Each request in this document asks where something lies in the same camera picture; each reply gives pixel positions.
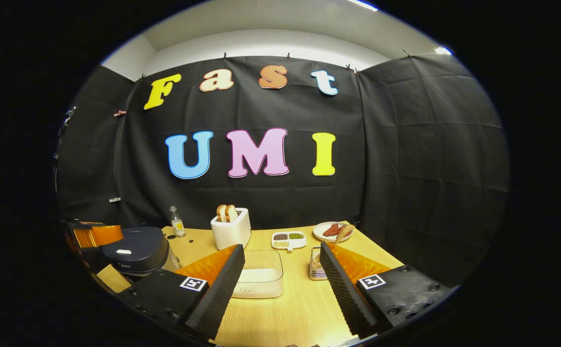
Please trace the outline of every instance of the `wooden table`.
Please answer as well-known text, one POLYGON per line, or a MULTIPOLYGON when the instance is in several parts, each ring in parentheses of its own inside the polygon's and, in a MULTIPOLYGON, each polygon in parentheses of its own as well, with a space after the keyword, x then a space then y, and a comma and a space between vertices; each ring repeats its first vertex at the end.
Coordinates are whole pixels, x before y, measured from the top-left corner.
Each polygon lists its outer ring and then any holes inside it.
MULTIPOLYGON (((163 231, 166 233, 170 228, 165 227, 163 231)), ((320 246, 321 242, 314 237, 313 226, 253 230, 245 251, 272 250, 272 234, 289 230, 302 231, 308 244, 291 253, 277 250, 283 265, 284 293, 271 299, 231 298, 218 335, 211 343, 225 347, 286 347, 291 344, 328 347, 357 337, 349 332, 329 281, 314 281, 309 277, 311 248, 320 246)), ((182 266, 217 251, 211 230, 187 228, 186 237, 169 240, 169 243, 182 266)), ((340 246, 390 268, 402 265, 357 229, 340 246)), ((117 292, 130 286, 112 266, 102 270, 98 277, 117 292)))

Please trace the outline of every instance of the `blue letter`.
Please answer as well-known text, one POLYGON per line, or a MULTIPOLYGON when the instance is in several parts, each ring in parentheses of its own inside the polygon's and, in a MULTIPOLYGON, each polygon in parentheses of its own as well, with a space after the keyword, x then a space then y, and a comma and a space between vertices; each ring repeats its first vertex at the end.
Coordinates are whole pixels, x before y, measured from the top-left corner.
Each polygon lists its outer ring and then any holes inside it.
POLYGON ((311 76, 317 79, 317 85, 321 92, 324 92, 328 95, 336 95, 338 94, 338 90, 336 88, 332 88, 329 85, 329 81, 334 81, 334 77, 327 74, 327 71, 319 70, 311 73, 311 76))
POLYGON ((186 166, 184 163, 184 143, 188 139, 185 135, 175 135, 166 138, 168 147, 168 167, 171 173, 184 180, 191 180, 203 176, 209 169, 209 139, 213 132, 194 133, 192 138, 197 141, 199 161, 195 166, 186 166))

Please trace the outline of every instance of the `black curtain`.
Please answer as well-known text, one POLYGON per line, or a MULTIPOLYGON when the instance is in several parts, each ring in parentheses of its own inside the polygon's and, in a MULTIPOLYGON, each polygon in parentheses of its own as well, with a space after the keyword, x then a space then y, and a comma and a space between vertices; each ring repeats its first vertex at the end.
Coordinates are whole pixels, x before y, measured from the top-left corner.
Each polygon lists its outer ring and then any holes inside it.
POLYGON ((62 135, 57 158, 60 214, 89 222, 119 223, 113 149, 119 119, 134 83, 98 66, 73 99, 76 106, 62 135))
POLYGON ((318 224, 326 220, 357 222, 364 186, 364 124, 355 74, 321 62, 282 57, 230 57, 194 62, 145 77, 120 120, 115 172, 123 226, 169 221, 169 207, 177 206, 186 227, 210 228, 220 204, 246 207, 252 228, 283 228, 318 224), (269 65, 287 68, 287 85, 279 90, 258 84, 260 71, 269 65), (234 85, 227 90, 202 92, 203 76, 212 70, 232 71, 234 85), (311 72, 326 70, 335 77, 338 94, 329 96, 317 87, 311 72), (163 104, 144 110, 151 83, 179 73, 163 104), (284 128, 286 175, 267 176, 250 170, 231 178, 232 145, 227 132, 243 129, 256 145, 269 128, 284 128), (192 134, 212 131, 210 167, 201 177, 183 180, 168 166, 165 139, 188 137, 185 164, 197 163, 192 134), (316 143, 313 134, 336 136, 332 145, 331 176, 313 175, 316 143))
POLYGON ((73 105, 59 152, 60 210, 124 227, 168 225, 169 207, 190 228, 210 227, 219 204, 250 211, 252 228, 349 220, 402 262, 453 286, 479 263, 501 221, 509 187, 505 132, 487 93, 451 55, 388 61, 356 75, 339 66, 282 57, 195 62, 134 84, 106 68, 73 105), (280 90, 258 85, 264 66, 288 70, 280 90), (203 76, 232 71, 234 86, 202 92, 203 76), (322 93, 311 72, 326 70, 339 93, 322 93), (144 110, 155 80, 179 73, 163 104, 144 110), (126 109, 126 100, 130 102, 126 109), (119 109, 127 113, 113 114, 119 109), (257 145, 285 128, 289 173, 231 178, 227 132, 257 145), (165 139, 212 131, 210 167, 183 180, 168 166, 165 139), (315 176, 316 132, 332 133, 332 176, 315 176), (109 199, 120 197, 120 202, 109 199))
POLYGON ((505 132, 487 93, 451 55, 359 73, 366 128, 360 230, 448 286, 481 261, 509 187, 505 132))

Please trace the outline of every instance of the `ceiling light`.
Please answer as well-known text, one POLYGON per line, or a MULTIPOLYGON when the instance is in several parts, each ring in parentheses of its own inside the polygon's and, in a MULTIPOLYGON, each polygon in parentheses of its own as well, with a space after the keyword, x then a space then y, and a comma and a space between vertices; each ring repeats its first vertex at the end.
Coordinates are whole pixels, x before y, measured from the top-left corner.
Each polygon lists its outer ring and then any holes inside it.
POLYGON ((353 2, 354 4, 357 4, 357 5, 359 5, 359 6, 362 6, 362 7, 364 7, 365 9, 369 9, 369 10, 371 10, 371 11, 373 11, 373 12, 376 12, 376 11, 379 10, 379 9, 377 9, 377 7, 372 7, 371 5, 368 5, 367 3, 361 2, 361 1, 358 1, 358 0, 347 0, 347 1, 348 1, 348 2, 353 2))
POLYGON ((438 54, 447 54, 447 55, 452 54, 452 52, 448 51, 448 49, 445 47, 435 48, 435 52, 437 52, 438 54))

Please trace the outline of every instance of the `plate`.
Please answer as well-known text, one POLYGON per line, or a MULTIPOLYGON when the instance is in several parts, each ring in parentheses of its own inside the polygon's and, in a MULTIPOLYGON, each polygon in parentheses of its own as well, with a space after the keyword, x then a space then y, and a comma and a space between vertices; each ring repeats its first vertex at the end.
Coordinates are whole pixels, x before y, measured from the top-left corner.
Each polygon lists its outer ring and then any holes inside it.
MULTIPOLYGON (((313 234, 315 235, 315 237, 317 239, 320 239, 321 241, 336 242, 336 235, 330 236, 330 237, 323 236, 323 233, 325 233, 325 231, 327 231, 332 224, 336 224, 336 223, 338 223, 338 227, 342 227, 342 226, 347 225, 347 223, 342 223, 342 222, 320 223, 320 224, 317 224, 317 226, 315 226, 313 228, 313 234)), ((340 240, 340 242, 344 242, 344 241, 348 240, 351 237, 351 235, 353 235, 353 230, 351 230, 351 233, 349 233, 349 235, 346 235, 345 237, 343 237, 342 240, 340 240)))

